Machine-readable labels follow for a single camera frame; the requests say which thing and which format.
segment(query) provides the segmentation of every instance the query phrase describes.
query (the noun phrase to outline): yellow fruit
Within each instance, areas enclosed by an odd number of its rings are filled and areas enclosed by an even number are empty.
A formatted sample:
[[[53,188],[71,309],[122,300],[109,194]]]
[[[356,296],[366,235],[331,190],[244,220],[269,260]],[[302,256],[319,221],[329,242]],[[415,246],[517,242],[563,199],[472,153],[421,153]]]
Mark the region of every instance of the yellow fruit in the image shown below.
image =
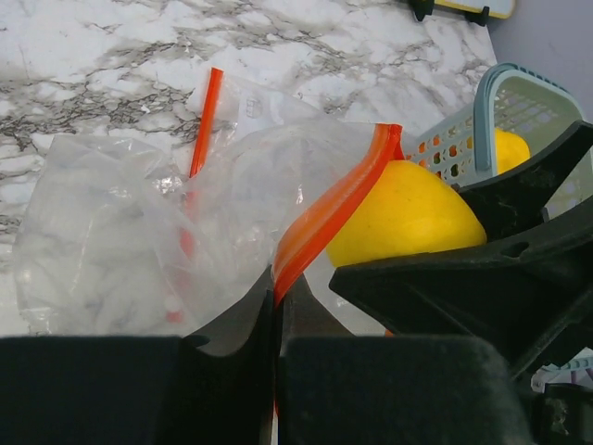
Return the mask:
[[[455,190],[417,164],[392,160],[327,253],[339,267],[485,242],[482,224]]]
[[[531,156],[529,146],[517,134],[503,132],[497,128],[494,132],[494,141],[497,150],[498,174],[514,169]]]

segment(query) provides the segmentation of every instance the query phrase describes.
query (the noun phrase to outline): basket handle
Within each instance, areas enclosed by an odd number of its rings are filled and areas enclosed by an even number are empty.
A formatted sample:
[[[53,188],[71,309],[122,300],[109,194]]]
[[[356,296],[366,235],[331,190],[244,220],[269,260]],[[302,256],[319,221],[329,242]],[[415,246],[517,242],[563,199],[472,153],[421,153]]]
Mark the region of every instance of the basket handle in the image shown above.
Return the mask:
[[[492,158],[495,152],[494,133],[490,128],[490,120],[493,110],[490,107],[491,95],[496,95],[498,87],[495,88],[495,82],[500,74],[510,70],[522,71],[525,74],[533,76],[542,82],[549,83],[566,92],[564,88],[557,83],[552,82],[544,76],[541,76],[531,70],[528,70],[515,63],[499,63],[486,72],[478,84],[473,102],[473,146],[475,147],[474,161],[478,172],[488,172],[493,169]]]

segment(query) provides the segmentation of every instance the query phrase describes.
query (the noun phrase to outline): orange zipper seal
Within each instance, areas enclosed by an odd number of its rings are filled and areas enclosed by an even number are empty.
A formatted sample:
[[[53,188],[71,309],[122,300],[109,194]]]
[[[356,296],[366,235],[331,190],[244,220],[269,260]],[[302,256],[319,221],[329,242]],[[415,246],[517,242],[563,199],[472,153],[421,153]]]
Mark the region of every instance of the orange zipper seal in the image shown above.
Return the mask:
[[[404,159],[400,125],[378,123],[365,158],[292,223],[273,263],[274,304],[322,253],[379,180],[387,162]]]
[[[206,98],[204,99],[204,108],[202,111],[202,120],[197,131],[196,145],[194,146],[194,155],[192,156],[192,164],[190,166],[189,177],[196,176],[204,164],[208,156],[208,149],[210,145],[210,137],[212,135],[212,128],[214,126],[214,116],[216,114],[216,107],[219,101],[219,95],[222,87],[222,77],[224,72],[213,68],[210,72],[210,81],[208,83],[208,90]],[[195,217],[195,201],[196,192],[189,192],[184,202],[185,214],[190,220]],[[183,253],[188,259],[194,257],[194,237],[188,230],[182,228],[180,231],[179,242]],[[189,286],[190,280],[186,271],[180,272],[178,276],[178,283],[181,287]],[[167,319],[172,323],[179,323],[183,318],[180,311],[167,312]]]
[[[202,121],[197,131],[196,146],[194,147],[192,166],[189,171],[190,178],[196,176],[206,163],[210,136],[212,135],[212,127],[214,126],[214,115],[216,114],[216,106],[221,93],[223,74],[224,71],[218,68],[213,68],[210,72],[210,82],[208,83],[208,91],[206,92],[204,109],[202,111]]]

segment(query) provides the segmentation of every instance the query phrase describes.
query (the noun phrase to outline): clear plastic bag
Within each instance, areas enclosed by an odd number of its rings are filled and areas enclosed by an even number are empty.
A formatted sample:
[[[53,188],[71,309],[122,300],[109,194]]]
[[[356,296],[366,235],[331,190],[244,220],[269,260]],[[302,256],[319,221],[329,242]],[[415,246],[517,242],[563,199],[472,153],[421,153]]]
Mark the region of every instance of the clear plastic bag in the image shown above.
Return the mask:
[[[398,125],[344,124],[291,96],[230,77],[222,81],[219,71],[205,103],[193,163],[194,172],[201,171],[165,195],[147,181],[158,176],[163,159],[151,158],[146,165],[152,170],[121,159],[97,163],[96,153],[63,150],[57,139],[15,247],[20,307],[37,331],[189,334],[238,301],[270,263],[279,302],[400,153]],[[104,156],[101,147],[96,151]],[[78,181],[61,184],[60,168],[79,167],[68,172]],[[67,204],[68,190],[76,200]],[[53,196],[50,207],[44,201]],[[137,218],[129,227],[119,220],[128,215]],[[50,227],[61,226],[60,238],[45,233],[46,218],[55,220]],[[80,227],[67,229],[64,222],[77,218]],[[111,243],[127,262],[121,283],[108,290],[95,264],[111,258],[97,241],[97,221],[104,220],[120,222],[114,239],[130,232],[125,242]],[[42,229],[44,239],[35,239]],[[56,255],[63,270],[52,260]],[[128,284],[123,277],[131,273],[138,277]],[[45,292],[48,284],[52,292]],[[117,304],[99,320],[97,305],[105,302],[98,295],[106,291]]]
[[[141,195],[182,185],[165,154],[131,139],[56,136],[14,246],[33,333],[175,334]]]

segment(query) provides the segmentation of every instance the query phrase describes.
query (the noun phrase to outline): marble countertop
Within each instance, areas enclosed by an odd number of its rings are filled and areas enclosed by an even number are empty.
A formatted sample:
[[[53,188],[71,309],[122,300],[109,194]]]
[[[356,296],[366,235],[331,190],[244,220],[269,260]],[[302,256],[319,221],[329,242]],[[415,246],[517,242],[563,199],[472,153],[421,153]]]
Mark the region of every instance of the marble countertop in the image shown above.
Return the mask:
[[[0,37],[0,335],[28,330],[10,253],[54,134],[132,136],[186,169],[212,66],[417,134],[495,63],[485,28],[397,0],[18,0]]]

